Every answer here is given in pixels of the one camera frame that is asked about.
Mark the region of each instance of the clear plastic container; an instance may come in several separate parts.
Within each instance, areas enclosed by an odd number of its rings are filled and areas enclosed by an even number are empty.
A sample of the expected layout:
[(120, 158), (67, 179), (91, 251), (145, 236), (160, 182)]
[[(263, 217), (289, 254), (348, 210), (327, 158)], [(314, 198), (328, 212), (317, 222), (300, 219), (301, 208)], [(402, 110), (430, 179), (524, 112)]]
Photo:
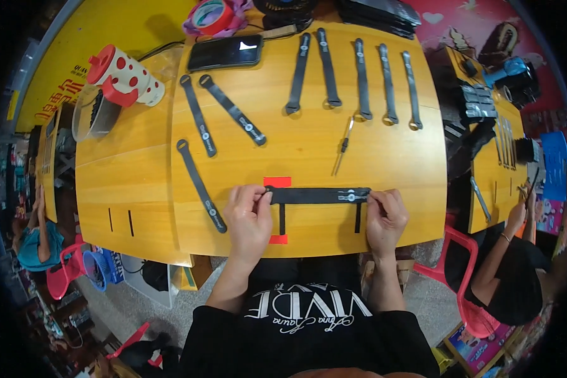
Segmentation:
[(86, 138), (101, 138), (107, 135), (117, 121), (121, 106), (109, 102), (100, 88), (86, 84), (76, 102), (71, 132), (77, 143)]

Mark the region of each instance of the pink wall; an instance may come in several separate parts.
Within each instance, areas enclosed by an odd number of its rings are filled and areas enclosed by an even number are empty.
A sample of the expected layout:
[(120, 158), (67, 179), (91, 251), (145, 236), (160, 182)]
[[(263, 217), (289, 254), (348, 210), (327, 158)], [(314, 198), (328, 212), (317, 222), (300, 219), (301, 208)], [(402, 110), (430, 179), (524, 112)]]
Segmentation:
[(442, 43), (454, 48), (466, 48), (462, 46), (465, 42), (468, 46), (465, 53), (474, 54), (482, 64), (487, 62), (488, 57), (490, 60), (501, 61), (500, 59), (503, 60), (508, 55), (505, 52), (495, 51), (497, 50), (495, 47), (489, 50), (491, 54), (487, 57), (479, 58), (479, 55), (496, 27), (505, 28), (507, 39), (516, 38), (510, 56), (520, 56), (532, 61), (536, 67), (542, 92), (537, 102), (527, 105), (521, 112), (564, 107), (560, 89), (552, 70), (547, 65), (544, 52), (527, 26), (505, 0), (404, 0), (404, 2), (410, 4), (422, 18), (422, 25), (418, 27), (416, 34), (424, 50), (436, 49)]

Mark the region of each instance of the red cup lid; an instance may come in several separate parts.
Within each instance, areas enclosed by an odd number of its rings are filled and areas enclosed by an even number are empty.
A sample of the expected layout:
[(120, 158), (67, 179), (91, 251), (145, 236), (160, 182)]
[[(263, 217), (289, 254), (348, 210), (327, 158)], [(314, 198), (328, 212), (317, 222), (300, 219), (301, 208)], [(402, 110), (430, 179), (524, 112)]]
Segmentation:
[(88, 76), (86, 80), (90, 84), (95, 84), (98, 82), (101, 77), (107, 71), (107, 67), (111, 64), (111, 60), (115, 56), (115, 46), (114, 45), (107, 45), (103, 47), (100, 53), (97, 56), (91, 56), (88, 59), (88, 62), (91, 64), (91, 69), (88, 71)]

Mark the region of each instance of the blue basket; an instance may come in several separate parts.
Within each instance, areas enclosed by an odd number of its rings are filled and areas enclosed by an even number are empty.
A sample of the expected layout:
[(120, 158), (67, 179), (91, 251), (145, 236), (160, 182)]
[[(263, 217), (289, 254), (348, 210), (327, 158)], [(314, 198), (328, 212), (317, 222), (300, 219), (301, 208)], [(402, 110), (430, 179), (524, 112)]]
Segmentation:
[(567, 200), (567, 141), (561, 131), (541, 134), (546, 167), (544, 198), (547, 200)]
[(90, 278), (92, 286), (98, 291), (107, 290), (107, 283), (111, 282), (111, 269), (105, 256), (87, 250), (84, 251), (83, 261), (86, 276)]

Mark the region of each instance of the tape roll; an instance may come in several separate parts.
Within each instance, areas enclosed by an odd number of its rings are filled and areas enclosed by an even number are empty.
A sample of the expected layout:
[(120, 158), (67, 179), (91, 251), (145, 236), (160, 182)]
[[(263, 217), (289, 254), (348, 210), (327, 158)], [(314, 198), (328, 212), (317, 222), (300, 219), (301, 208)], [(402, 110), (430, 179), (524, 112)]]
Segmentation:
[(213, 36), (231, 25), (233, 10), (223, 0), (204, 0), (191, 16), (193, 26), (207, 36)]

